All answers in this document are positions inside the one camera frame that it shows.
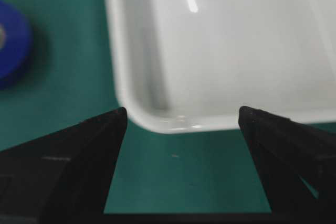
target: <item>blue tape roll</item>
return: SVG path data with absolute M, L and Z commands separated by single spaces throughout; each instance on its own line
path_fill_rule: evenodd
M 0 1 L 0 89 L 15 83 L 27 70 L 31 43 L 26 18 Z

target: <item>white plastic tray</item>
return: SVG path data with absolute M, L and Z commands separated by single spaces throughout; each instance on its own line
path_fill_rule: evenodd
M 336 120 L 336 0 L 106 0 L 117 97 L 162 133 L 238 127 L 242 105 Z

